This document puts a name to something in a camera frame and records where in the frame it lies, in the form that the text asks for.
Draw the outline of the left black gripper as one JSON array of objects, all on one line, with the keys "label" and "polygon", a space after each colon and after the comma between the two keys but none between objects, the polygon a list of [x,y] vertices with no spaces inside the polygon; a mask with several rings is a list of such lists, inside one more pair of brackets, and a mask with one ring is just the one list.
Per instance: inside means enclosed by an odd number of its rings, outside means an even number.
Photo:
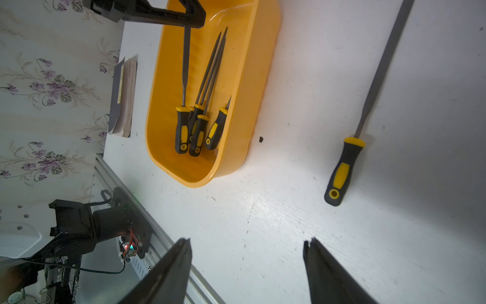
[{"label": "left black gripper", "polygon": [[156,24],[200,29],[205,25],[206,11],[198,0],[180,1],[184,12],[156,8],[143,0],[82,0],[85,8],[113,22],[141,22],[149,14]]}]

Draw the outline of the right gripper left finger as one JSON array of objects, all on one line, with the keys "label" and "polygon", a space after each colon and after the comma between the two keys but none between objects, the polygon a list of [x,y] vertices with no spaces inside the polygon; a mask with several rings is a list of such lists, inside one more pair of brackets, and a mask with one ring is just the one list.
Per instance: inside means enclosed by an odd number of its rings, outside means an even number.
[{"label": "right gripper left finger", "polygon": [[191,265],[191,240],[180,238],[120,303],[183,303]]}]

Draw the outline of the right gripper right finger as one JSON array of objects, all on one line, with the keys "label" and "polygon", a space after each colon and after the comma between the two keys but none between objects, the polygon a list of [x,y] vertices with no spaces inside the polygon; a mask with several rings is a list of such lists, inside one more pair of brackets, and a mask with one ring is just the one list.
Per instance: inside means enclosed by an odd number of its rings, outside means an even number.
[{"label": "right gripper right finger", "polygon": [[375,303],[374,300],[319,240],[303,247],[312,303]]}]

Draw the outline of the yellow plastic storage tray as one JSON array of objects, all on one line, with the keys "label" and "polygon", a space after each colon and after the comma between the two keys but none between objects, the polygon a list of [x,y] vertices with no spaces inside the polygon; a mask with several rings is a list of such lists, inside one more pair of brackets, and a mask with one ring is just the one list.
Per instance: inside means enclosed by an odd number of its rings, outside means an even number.
[{"label": "yellow plastic storage tray", "polygon": [[201,187],[235,172],[245,161],[273,58],[281,12],[278,1],[203,1],[205,25],[191,32],[187,103],[196,101],[215,42],[227,40],[208,108],[214,123],[230,107],[215,150],[198,157],[175,150],[176,108],[182,104],[182,27],[164,26],[146,120],[146,144],[153,162],[187,187]]}]

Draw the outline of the yellow-black file tool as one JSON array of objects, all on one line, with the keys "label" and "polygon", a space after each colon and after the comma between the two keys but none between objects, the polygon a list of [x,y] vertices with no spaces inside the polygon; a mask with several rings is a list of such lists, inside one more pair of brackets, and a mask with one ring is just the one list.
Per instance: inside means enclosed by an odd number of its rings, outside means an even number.
[{"label": "yellow-black file tool", "polygon": [[202,112],[204,110],[203,104],[205,102],[206,94],[207,94],[207,91],[209,89],[210,75],[211,75],[211,71],[213,70],[215,60],[216,60],[216,57],[217,57],[217,54],[218,54],[220,39],[221,39],[221,33],[219,33],[218,38],[215,42],[213,51],[211,53],[210,60],[208,61],[208,65],[206,67],[206,72],[205,72],[204,77],[201,81],[200,89],[199,89],[195,104],[191,108],[191,112],[190,112],[190,115],[189,115],[189,143],[191,143],[191,140],[192,140],[192,135],[193,135],[193,132],[194,132],[193,129],[194,129],[194,125],[195,125],[196,120],[197,120],[197,116],[199,114],[202,114]]},{"label": "yellow-black file tool", "polygon": [[220,107],[218,116],[214,123],[211,125],[210,130],[208,131],[208,135],[206,137],[205,141],[205,147],[208,150],[215,150],[221,140],[221,136],[224,131],[225,127],[225,122],[227,119],[229,107],[230,107],[230,102],[231,102],[232,97],[228,100],[228,103],[225,105],[225,107]]},{"label": "yellow-black file tool", "polygon": [[191,143],[189,143],[189,154],[192,157],[198,157],[201,154],[203,140],[205,138],[205,130],[209,121],[208,108],[210,105],[211,97],[215,87],[216,78],[220,68],[221,58],[224,53],[224,47],[227,40],[227,31],[228,28],[225,29],[225,32],[223,33],[223,36],[220,39],[218,54],[215,60],[213,70],[211,71],[211,75],[210,75],[209,89],[207,91],[205,102],[203,104],[204,110],[202,111],[202,114],[199,114],[197,116],[197,120],[194,125],[192,140]]},{"label": "yellow-black file tool", "polygon": [[184,27],[184,45],[182,58],[182,105],[176,108],[177,127],[175,132],[175,150],[178,154],[184,154],[188,150],[189,120],[191,110],[186,106],[187,84],[189,79],[189,54],[190,54],[191,28]]},{"label": "yellow-black file tool", "polygon": [[402,2],[397,14],[397,18],[387,40],[387,44],[382,53],[382,57],[376,69],[367,97],[364,101],[361,118],[356,131],[354,132],[354,136],[344,139],[342,153],[334,168],[334,171],[330,176],[329,183],[323,196],[325,202],[331,206],[339,206],[348,191],[354,165],[359,157],[359,154],[366,146],[366,143],[360,139],[361,133],[364,129],[365,123],[367,122],[368,116],[373,110],[373,106],[377,101],[378,95],[380,94],[380,90],[386,79],[388,69],[401,39],[402,32],[406,26],[406,22],[408,21],[408,17],[410,16],[413,4],[413,0],[404,0]]}]

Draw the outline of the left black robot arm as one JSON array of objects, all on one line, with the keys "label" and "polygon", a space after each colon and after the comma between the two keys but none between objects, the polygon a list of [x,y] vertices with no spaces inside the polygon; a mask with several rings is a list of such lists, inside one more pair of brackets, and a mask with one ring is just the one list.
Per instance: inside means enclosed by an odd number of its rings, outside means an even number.
[{"label": "left black robot arm", "polygon": [[1,2],[2,301],[129,233],[89,201],[121,31],[81,1]]}]

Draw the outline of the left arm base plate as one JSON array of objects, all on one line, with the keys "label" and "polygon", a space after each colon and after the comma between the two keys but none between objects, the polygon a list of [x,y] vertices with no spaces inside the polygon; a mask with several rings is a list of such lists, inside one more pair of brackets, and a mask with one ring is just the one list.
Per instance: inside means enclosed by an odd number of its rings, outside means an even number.
[{"label": "left arm base plate", "polygon": [[116,187],[112,196],[112,205],[121,210],[121,256],[127,260],[135,256],[143,259],[149,252],[152,225],[134,200],[121,187]]}]

